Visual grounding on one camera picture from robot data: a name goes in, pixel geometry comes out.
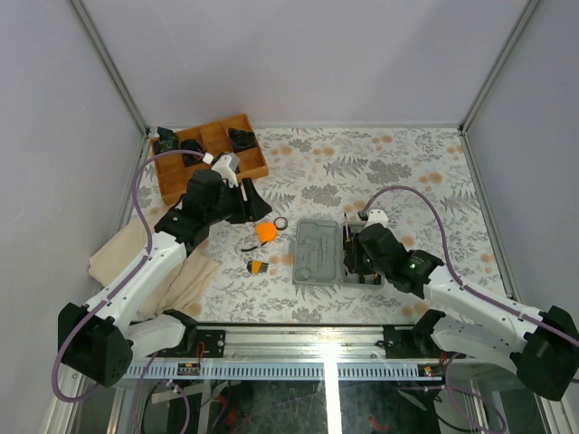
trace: beige cloth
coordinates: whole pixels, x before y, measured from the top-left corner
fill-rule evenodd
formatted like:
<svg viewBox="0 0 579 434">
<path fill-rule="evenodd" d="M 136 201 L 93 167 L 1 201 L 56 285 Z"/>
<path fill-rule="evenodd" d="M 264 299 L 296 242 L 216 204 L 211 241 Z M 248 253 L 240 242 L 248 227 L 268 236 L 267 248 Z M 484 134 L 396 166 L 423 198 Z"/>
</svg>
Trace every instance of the beige cloth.
<svg viewBox="0 0 579 434">
<path fill-rule="evenodd" d="M 148 215 L 152 228 L 163 216 L 157 211 Z M 147 233 L 141 221 L 135 217 L 115 234 L 89 260 L 89 274 L 107 286 L 132 261 L 147 243 Z M 185 261 L 169 272 L 145 303 L 139 314 L 150 318 L 167 309 L 176 309 L 195 315 L 199 309 L 191 305 L 205 292 L 219 268 L 219 263 L 195 250 Z"/>
</svg>

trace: patterned table surface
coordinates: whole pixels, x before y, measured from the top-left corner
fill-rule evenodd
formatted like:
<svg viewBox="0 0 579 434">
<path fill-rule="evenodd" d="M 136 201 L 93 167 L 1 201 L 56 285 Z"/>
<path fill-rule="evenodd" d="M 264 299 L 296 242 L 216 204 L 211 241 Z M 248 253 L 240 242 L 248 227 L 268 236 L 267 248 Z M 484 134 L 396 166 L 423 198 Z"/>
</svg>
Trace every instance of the patterned table surface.
<svg viewBox="0 0 579 434">
<path fill-rule="evenodd" d="M 258 250 L 250 224 L 212 227 L 200 246 L 222 262 L 217 276 L 189 313 L 201 321 L 400 324 L 417 321 L 428 304 L 387 284 L 381 289 L 294 286 L 290 241 L 300 219 L 342 222 L 379 189 L 410 185 L 424 192 L 444 221 L 459 273 L 504 295 L 457 130 L 450 128 L 264 128 L 256 130 L 270 168 L 255 185 L 289 227 Z M 146 169 L 138 191 L 146 211 L 163 207 L 155 167 Z M 441 235 L 431 211 L 408 192 L 385 193 L 375 205 L 408 248 L 442 258 Z M 250 275 L 248 260 L 270 263 L 267 274 Z"/>
</svg>

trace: gray wall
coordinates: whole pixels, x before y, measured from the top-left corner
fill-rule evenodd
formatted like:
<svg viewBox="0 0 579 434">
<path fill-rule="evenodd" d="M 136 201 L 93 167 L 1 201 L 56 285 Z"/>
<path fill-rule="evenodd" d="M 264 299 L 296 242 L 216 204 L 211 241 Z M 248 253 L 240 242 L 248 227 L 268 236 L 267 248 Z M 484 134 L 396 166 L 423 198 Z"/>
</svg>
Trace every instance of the gray wall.
<svg viewBox="0 0 579 434">
<path fill-rule="evenodd" d="M 152 125 L 458 125 L 525 3 L 86 0 Z"/>
<path fill-rule="evenodd" d="M 576 0 L 541 6 L 470 141 L 523 301 L 579 325 L 578 17 Z"/>
<path fill-rule="evenodd" d="M 0 5 L 0 432 L 37 432 L 56 319 L 94 288 L 139 133 L 64 0 Z"/>
</svg>

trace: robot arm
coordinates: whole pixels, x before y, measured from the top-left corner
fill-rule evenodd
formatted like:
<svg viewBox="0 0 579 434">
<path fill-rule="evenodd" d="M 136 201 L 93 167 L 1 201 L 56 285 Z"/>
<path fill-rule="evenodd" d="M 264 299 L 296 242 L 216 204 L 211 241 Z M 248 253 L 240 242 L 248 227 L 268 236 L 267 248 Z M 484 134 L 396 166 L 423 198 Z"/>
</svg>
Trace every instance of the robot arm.
<svg viewBox="0 0 579 434">
<path fill-rule="evenodd" d="M 137 311 L 163 278 L 209 235 L 211 225 L 256 222 L 271 212 L 259 196 L 251 178 L 237 183 L 235 170 L 239 157 L 221 154 L 204 161 L 211 170 L 196 171 L 187 192 L 167 211 L 155 226 L 151 253 L 143 249 L 111 284 L 87 303 L 78 307 L 69 303 L 59 314 L 58 339 L 62 346 L 71 330 L 96 306 L 106 302 L 72 339 L 62 362 L 95 382 L 110 387 L 139 358 L 166 348 L 188 354 L 196 340 L 196 322 L 176 311 L 167 311 L 155 319 L 131 324 Z M 131 276 L 143 258 L 147 262 Z M 112 299 L 110 292 L 126 278 L 126 286 Z"/>
<path fill-rule="evenodd" d="M 552 307 L 542 312 L 470 282 L 457 282 L 441 259 L 423 250 L 406 250 L 387 229 L 388 219 L 381 210 L 361 215 L 366 226 L 352 237 L 353 249 L 345 264 L 350 272 L 382 274 L 402 292 L 444 305 L 476 325 L 429 310 L 414 327 L 421 346 L 435 344 L 443 351 L 464 353 L 514 373 L 531 391 L 553 401 L 563 397 L 579 369 L 579 349 L 522 318 L 525 314 L 540 323 L 578 338 L 573 319 Z M 495 300 L 516 309 L 519 315 L 481 298 Z"/>
</svg>

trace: gray plastic case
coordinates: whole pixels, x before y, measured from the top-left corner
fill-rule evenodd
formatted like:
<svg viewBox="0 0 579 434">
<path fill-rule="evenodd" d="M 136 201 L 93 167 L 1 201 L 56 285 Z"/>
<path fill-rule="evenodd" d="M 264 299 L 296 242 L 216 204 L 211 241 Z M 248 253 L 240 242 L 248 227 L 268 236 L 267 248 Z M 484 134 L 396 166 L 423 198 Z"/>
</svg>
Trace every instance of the gray plastic case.
<svg viewBox="0 0 579 434">
<path fill-rule="evenodd" d="M 330 220 L 300 220 L 294 245 L 293 283 L 334 285 L 337 281 L 339 233 Z"/>
<path fill-rule="evenodd" d="M 365 223 L 351 223 L 353 233 Z M 301 220 L 296 240 L 290 246 L 294 254 L 292 280 L 295 285 L 334 285 L 339 281 L 346 288 L 382 288 L 374 283 L 358 283 L 357 275 L 347 275 L 344 265 L 343 223 L 331 220 Z"/>
</svg>

